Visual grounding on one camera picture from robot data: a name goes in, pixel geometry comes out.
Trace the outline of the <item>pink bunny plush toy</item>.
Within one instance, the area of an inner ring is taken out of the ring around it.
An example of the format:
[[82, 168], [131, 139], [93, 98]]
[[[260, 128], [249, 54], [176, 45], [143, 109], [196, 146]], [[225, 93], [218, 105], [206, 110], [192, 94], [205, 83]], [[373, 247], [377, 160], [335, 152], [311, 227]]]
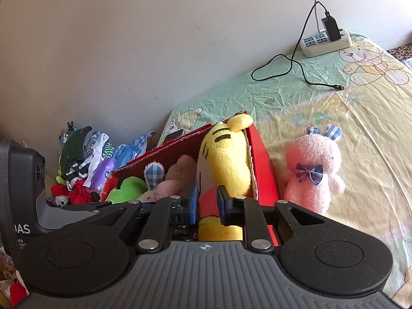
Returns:
[[340, 127], [330, 124], [324, 132], [308, 127], [305, 134], [291, 141], [286, 148], [287, 171], [284, 199], [324, 215], [332, 198], [345, 190], [344, 180], [338, 175], [341, 151], [338, 142]]

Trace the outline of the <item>small plaid ear plush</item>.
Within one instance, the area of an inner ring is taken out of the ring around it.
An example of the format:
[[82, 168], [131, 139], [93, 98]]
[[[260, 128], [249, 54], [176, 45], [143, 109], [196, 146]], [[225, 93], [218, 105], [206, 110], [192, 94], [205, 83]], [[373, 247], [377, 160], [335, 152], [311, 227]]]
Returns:
[[144, 169], [144, 180], [148, 190], [139, 196], [138, 200], [142, 203], [155, 202], [160, 199], [157, 188], [164, 181], [165, 170], [161, 163], [151, 162]]

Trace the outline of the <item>pile of colourful clothes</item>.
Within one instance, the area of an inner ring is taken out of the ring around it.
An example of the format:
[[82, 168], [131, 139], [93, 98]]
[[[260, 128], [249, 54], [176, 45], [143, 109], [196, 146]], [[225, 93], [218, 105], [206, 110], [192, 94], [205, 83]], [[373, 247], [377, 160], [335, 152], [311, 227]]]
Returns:
[[107, 133], [91, 126], [76, 128], [72, 121], [59, 135], [62, 148], [58, 161], [57, 182], [47, 203], [53, 207], [98, 202], [109, 175], [115, 169], [142, 156], [154, 131], [127, 144], [114, 147]]

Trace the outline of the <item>cartoon print bed sheet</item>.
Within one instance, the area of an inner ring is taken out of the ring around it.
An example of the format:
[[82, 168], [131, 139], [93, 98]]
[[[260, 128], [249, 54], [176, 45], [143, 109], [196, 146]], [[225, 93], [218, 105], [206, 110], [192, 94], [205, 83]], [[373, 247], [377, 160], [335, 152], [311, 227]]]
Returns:
[[237, 112], [253, 116], [277, 174], [285, 147], [306, 128], [339, 126], [344, 193], [328, 217], [383, 241], [394, 259], [386, 294], [411, 305], [411, 71], [364, 36], [348, 49], [297, 64], [277, 59], [176, 107], [162, 136]]

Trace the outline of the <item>yellow tiger plush toy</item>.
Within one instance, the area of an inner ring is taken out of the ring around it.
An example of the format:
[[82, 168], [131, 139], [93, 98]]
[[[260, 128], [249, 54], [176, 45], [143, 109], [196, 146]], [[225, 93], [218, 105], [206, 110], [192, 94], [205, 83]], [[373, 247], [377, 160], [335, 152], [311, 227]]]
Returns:
[[237, 114], [216, 123], [200, 145], [196, 185], [198, 188], [200, 241], [241, 241], [243, 232], [236, 225], [221, 224], [217, 188], [225, 186], [229, 196], [252, 196], [251, 165], [244, 130], [253, 124], [249, 114]]

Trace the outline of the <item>brown teddy bear plush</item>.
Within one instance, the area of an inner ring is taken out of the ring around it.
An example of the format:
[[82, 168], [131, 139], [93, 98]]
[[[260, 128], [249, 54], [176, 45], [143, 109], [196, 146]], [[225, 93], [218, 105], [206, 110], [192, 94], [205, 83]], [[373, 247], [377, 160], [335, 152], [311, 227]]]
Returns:
[[186, 191], [195, 183], [197, 162], [188, 156], [180, 156], [166, 173], [165, 179], [154, 189], [154, 199], [173, 195], [185, 196]]

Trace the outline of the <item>black floral patterned cloth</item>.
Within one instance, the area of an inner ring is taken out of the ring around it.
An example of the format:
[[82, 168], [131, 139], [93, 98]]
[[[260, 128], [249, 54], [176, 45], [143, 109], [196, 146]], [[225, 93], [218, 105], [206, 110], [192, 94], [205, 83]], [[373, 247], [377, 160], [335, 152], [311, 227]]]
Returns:
[[388, 50], [388, 53], [400, 62], [412, 58], [412, 43], [401, 45]]

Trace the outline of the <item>white power strip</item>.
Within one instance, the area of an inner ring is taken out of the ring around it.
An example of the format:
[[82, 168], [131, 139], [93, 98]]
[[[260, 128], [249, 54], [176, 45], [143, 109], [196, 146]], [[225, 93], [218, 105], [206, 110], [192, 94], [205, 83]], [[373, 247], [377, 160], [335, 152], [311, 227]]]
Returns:
[[339, 33], [341, 38], [336, 41], [331, 41], [326, 31], [303, 38], [299, 42], [302, 54], [304, 54], [305, 57], [312, 58], [346, 49], [353, 45], [353, 41], [347, 30], [340, 29]]

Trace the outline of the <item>red cardboard box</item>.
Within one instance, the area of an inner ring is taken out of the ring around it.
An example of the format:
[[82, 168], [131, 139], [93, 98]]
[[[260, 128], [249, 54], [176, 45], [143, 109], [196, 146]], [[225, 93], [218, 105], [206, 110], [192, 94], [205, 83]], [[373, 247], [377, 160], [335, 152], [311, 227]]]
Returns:
[[[115, 169], [105, 182], [101, 199], [107, 200], [110, 191], [116, 186], [120, 186], [125, 178], [135, 176], [144, 181], [144, 169], [151, 162], [161, 163], [165, 170], [165, 176], [169, 168], [178, 161], [180, 156], [188, 155], [197, 162], [200, 145], [214, 125], [207, 124], [188, 133], [185, 133], [183, 130], [170, 133], [166, 136], [161, 146], [146, 152], [137, 159], [128, 162], [123, 167]], [[248, 141], [248, 157], [251, 165], [252, 196], [248, 198], [254, 198], [261, 205], [273, 205], [279, 198], [279, 189], [270, 156], [254, 124], [245, 129], [244, 133]], [[197, 213], [198, 226], [200, 220], [199, 205]]]

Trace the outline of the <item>black charger adapter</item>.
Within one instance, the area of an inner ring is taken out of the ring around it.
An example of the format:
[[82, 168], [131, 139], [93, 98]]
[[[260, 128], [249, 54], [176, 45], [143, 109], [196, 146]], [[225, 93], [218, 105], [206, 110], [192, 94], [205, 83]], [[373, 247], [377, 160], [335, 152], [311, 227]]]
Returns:
[[329, 11], [325, 11], [325, 17], [322, 18], [321, 21], [331, 42], [335, 42], [341, 39], [341, 34], [337, 22], [333, 18], [333, 16], [331, 16]]

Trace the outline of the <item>green plush toy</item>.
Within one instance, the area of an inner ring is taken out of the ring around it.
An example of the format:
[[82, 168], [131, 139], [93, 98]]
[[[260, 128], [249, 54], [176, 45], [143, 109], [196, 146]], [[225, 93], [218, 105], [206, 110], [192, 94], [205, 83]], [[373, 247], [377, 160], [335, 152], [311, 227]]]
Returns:
[[121, 204], [130, 200], [137, 200], [143, 193], [147, 192], [147, 183], [142, 179], [130, 176], [125, 178], [120, 186], [113, 188], [107, 200], [112, 204]]

